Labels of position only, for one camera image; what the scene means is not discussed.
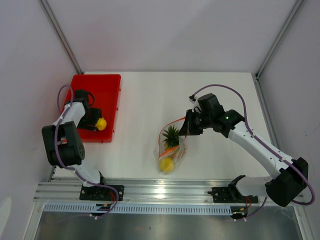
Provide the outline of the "yellow toy lemon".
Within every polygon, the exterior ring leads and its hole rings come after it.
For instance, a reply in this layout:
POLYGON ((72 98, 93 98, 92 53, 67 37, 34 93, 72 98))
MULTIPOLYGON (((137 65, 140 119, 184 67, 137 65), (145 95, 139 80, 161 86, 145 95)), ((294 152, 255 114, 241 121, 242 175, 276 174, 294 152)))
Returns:
POLYGON ((99 131, 103 131, 106 127, 107 127, 107 121, 101 117, 97 120, 97 123, 95 124, 95 127, 99 130, 99 131))

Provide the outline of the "toy pineapple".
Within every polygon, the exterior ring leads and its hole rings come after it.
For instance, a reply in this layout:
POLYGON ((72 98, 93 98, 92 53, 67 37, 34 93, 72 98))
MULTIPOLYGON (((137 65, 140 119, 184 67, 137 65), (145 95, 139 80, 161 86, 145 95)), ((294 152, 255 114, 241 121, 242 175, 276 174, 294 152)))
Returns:
POLYGON ((166 127, 161 135, 164 137, 162 141, 164 143, 164 152, 159 155, 160 159, 170 157, 175 162, 181 160, 187 151, 186 138, 179 136, 179 128, 174 124, 170 124, 166 127))

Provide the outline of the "clear zip top bag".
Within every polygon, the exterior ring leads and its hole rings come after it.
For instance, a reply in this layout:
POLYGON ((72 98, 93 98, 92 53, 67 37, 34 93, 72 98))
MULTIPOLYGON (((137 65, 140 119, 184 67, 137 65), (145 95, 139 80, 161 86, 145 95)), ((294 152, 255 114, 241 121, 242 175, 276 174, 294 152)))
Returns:
POLYGON ((174 120, 163 126, 159 132, 153 154, 157 170, 161 174, 167 175, 174 172, 186 155, 187 137, 179 136, 185 119, 182 117, 174 120))

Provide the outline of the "green toy lime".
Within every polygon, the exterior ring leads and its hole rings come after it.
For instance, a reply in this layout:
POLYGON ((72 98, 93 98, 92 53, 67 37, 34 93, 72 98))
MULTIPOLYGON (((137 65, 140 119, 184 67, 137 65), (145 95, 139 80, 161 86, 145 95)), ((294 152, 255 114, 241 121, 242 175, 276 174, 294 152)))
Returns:
POLYGON ((174 160, 171 157, 165 157, 160 160, 159 168, 161 172, 171 173, 175 169, 174 160))

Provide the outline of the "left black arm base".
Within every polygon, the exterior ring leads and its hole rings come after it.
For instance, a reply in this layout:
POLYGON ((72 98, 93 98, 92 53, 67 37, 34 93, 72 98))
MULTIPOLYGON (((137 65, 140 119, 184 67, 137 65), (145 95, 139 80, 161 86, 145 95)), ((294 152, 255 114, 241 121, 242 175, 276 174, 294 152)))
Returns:
POLYGON ((79 199, 81 201, 116 201, 116 192, 112 189, 98 186, 81 187, 79 199))

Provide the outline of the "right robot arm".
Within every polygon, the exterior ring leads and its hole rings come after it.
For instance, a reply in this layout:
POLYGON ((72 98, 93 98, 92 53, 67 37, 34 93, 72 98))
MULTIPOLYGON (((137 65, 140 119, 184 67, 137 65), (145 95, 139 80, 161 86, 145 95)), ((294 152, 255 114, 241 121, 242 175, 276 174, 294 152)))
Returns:
POLYGON ((268 176, 240 175, 229 184, 228 196, 239 202, 247 196, 269 197, 286 207, 307 187, 309 165, 302 157, 294 159, 261 138, 236 110, 225 111, 216 95, 190 96, 193 107, 186 111, 179 136, 199 136, 213 129, 238 144, 257 160, 268 176))

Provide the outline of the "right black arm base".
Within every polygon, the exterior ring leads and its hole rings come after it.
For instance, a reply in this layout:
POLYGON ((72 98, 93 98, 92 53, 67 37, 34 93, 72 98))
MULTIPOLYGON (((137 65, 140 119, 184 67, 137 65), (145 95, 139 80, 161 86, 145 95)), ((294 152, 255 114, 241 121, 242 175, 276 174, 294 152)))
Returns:
POLYGON ((259 202, 259 199, 257 196, 242 195, 236 188, 236 184, 240 180, 242 180, 244 177, 245 175, 240 175, 236 177, 228 184, 228 186, 212 187, 211 190, 207 192, 207 194, 212 196, 214 203, 257 204, 259 202))

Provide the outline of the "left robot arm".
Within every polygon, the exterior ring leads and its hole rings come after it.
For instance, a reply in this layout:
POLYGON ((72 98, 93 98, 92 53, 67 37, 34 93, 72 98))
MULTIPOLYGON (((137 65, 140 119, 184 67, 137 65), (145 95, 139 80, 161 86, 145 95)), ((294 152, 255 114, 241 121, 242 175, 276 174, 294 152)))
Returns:
POLYGON ((69 85, 63 88, 69 89, 70 100, 58 119, 41 129, 47 160, 51 166, 73 173, 83 187, 91 188, 97 200, 103 200, 109 188, 103 184, 102 174, 85 163, 85 147, 78 130, 103 131, 107 121, 101 109, 92 107, 90 99, 95 99, 92 93, 83 89, 74 91, 69 85))

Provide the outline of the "red plastic bin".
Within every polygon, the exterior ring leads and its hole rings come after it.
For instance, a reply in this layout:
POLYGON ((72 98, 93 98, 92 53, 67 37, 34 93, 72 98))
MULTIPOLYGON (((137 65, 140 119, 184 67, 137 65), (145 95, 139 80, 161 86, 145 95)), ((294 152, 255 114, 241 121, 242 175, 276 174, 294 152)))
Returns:
MULTIPOLYGON (((77 74, 72 78, 71 86, 74 91, 85 90, 93 94, 94 99, 89 102, 93 108, 99 108, 102 116, 107 122, 104 130, 92 132, 79 129, 79 135, 84 143, 110 143, 115 132, 116 118, 119 110, 119 101, 121 95, 121 76, 119 74, 77 74)), ((64 105, 71 99, 71 93, 68 91, 64 105)))

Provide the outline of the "aluminium mounting rail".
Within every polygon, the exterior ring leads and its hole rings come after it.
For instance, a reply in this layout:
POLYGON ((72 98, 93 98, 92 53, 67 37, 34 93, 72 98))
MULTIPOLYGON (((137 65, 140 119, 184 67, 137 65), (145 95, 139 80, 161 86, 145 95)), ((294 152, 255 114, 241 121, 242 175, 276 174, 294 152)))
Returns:
MULTIPOLYGON (((213 187, 226 187, 229 180, 125 179, 108 178, 109 185, 123 185, 122 204, 206 205, 213 203, 208 194, 213 187)), ((82 184, 74 177, 40 182, 35 202, 80 202, 82 184)))

